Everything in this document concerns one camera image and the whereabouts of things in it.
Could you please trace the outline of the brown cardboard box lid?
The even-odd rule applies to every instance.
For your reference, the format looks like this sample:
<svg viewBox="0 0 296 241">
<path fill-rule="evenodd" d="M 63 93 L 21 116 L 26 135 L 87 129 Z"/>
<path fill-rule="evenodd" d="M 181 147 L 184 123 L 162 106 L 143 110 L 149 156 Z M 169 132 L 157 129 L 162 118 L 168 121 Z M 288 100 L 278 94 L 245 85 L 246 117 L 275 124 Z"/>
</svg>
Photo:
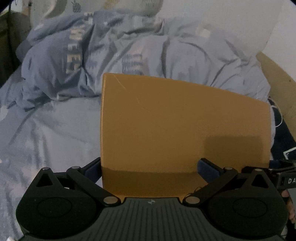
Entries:
<svg viewBox="0 0 296 241">
<path fill-rule="evenodd" d="M 267 102 L 165 78 L 103 76 L 100 156 L 103 187 L 119 197 L 183 197 L 206 183 L 197 162 L 266 167 Z"/>
</svg>

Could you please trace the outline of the dark printed garment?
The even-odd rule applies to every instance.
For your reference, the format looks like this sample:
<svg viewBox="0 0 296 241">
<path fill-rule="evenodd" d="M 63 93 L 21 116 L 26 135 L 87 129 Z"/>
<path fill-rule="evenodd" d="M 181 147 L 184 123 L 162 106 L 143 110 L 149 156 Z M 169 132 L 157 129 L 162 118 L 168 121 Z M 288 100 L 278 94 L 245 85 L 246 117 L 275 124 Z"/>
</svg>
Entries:
<svg viewBox="0 0 296 241">
<path fill-rule="evenodd" d="M 295 139 L 284 119 L 281 126 L 275 128 L 271 154 L 274 160 L 295 161 Z"/>
</svg>

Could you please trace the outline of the blue printed bed sheet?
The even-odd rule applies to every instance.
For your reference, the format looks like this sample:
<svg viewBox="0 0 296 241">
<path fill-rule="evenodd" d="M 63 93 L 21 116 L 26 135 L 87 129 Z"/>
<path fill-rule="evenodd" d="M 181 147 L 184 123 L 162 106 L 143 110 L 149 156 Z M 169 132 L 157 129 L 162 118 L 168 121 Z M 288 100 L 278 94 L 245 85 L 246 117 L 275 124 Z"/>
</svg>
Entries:
<svg viewBox="0 0 296 241">
<path fill-rule="evenodd" d="M 16 70 L 1 88 L 1 240 L 19 239 L 16 207 L 43 167 L 64 172 L 100 155 L 100 98 L 50 101 L 25 111 L 12 103 Z"/>
</svg>

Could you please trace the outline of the wooden headboard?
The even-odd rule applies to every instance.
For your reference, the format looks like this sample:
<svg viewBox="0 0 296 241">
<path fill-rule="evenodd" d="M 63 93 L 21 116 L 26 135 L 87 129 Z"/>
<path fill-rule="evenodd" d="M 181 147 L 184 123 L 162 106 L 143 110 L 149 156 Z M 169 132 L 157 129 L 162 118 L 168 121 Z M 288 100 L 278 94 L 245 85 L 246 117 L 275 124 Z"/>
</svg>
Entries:
<svg viewBox="0 0 296 241">
<path fill-rule="evenodd" d="M 291 134 L 295 137 L 295 81 L 279 65 L 262 52 L 256 55 L 269 85 L 270 96 L 280 108 Z"/>
</svg>

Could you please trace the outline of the blue-grey crumpled duvet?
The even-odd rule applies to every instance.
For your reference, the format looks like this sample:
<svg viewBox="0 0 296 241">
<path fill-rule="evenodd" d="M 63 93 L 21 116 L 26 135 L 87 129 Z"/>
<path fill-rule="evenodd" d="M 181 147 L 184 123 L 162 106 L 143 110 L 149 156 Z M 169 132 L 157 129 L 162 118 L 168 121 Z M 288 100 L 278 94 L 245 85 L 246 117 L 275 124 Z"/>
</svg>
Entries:
<svg viewBox="0 0 296 241">
<path fill-rule="evenodd" d="M 17 50 L 14 102 L 102 93 L 104 73 L 182 80 L 266 101 L 270 86 L 254 54 L 235 36 L 188 18 L 96 11 L 55 17 L 32 29 Z"/>
</svg>

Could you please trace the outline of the pineapple print curtain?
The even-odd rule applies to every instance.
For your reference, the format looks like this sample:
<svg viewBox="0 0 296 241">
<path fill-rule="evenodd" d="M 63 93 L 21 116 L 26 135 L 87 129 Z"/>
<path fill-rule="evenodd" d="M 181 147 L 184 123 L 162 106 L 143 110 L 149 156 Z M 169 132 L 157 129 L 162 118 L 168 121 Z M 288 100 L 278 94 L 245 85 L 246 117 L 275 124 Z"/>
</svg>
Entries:
<svg viewBox="0 0 296 241">
<path fill-rule="evenodd" d="M 33 26 L 43 20 L 56 16 L 75 13 L 111 10 L 120 13 L 136 14 L 140 16 L 155 16 L 162 8 L 163 1 L 145 0 L 64 0 L 64 1 L 23 1 L 29 8 L 30 21 Z"/>
</svg>

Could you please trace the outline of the black metal clothes rack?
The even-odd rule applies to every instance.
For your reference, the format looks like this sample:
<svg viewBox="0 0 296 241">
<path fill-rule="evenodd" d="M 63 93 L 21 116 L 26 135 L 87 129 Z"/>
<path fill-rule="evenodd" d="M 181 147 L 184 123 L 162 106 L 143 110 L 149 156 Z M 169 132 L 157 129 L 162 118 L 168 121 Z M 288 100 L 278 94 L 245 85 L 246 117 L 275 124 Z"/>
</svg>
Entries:
<svg viewBox="0 0 296 241">
<path fill-rule="evenodd" d="M 8 25 L 11 24 L 11 15 L 12 15 L 12 5 L 13 3 L 18 3 L 14 0 L 0 0 L 0 9 L 1 9 L 1 25 L 4 25 L 6 22 Z"/>
</svg>

